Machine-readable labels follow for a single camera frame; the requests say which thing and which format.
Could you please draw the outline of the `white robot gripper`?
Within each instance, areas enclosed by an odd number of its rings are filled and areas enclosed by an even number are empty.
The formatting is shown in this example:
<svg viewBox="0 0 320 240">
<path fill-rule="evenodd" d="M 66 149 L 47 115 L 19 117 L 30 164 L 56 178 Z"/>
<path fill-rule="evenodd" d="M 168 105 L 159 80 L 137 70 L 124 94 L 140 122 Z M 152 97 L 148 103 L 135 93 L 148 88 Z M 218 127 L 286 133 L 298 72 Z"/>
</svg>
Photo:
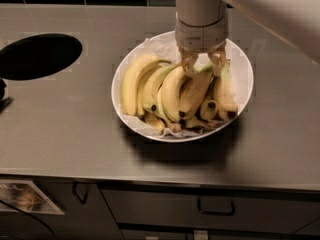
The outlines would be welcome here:
<svg viewBox="0 0 320 240">
<path fill-rule="evenodd" d="M 176 14 L 175 39 L 185 74 L 193 78 L 197 54 L 209 52 L 208 57 L 213 64 L 213 75 L 219 76 L 226 62 L 225 41 L 228 34 L 227 12 L 224 12 L 217 21 L 204 26 L 187 24 L 179 18 L 179 14 Z"/>
</svg>

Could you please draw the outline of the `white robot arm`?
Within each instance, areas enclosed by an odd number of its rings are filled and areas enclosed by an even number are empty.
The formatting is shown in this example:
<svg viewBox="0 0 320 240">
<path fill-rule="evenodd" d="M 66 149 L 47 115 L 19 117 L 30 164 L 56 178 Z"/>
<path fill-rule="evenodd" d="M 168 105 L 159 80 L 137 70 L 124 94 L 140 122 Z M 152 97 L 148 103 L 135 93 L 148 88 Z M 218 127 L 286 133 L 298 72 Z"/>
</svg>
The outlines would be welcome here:
<svg viewBox="0 0 320 240">
<path fill-rule="evenodd" d="M 214 63 L 228 37 L 227 7 L 320 63 L 320 0 L 175 0 L 175 38 L 188 76 L 200 54 Z"/>
</svg>

